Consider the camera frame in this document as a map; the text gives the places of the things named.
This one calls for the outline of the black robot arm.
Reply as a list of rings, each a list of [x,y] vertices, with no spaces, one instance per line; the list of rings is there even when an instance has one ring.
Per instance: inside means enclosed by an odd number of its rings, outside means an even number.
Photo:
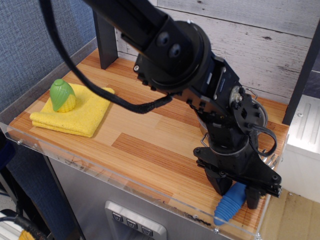
[[[261,157],[258,134],[275,134],[260,121],[262,107],[240,84],[230,65],[211,50],[196,24],[175,21],[147,0],[89,0],[87,4],[121,32],[138,51],[137,75],[153,91],[187,103],[205,124],[208,146],[193,153],[215,191],[224,195],[245,185],[247,205],[255,209],[264,195],[281,194],[281,177]]]

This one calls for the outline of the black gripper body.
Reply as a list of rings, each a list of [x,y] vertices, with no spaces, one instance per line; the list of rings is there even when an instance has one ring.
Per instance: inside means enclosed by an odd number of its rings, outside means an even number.
[[[261,195],[279,197],[281,194],[281,176],[260,159],[249,143],[237,150],[197,147],[193,154],[199,167],[212,170],[222,178],[257,189]]]

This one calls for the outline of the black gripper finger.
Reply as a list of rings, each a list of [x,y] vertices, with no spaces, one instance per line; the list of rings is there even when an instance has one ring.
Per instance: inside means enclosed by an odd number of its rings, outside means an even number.
[[[232,186],[233,181],[227,177],[221,177],[216,172],[205,168],[204,172],[210,184],[213,186],[215,191],[223,196]]]
[[[245,194],[248,208],[256,209],[258,207],[261,196],[259,190],[247,186],[245,189]]]

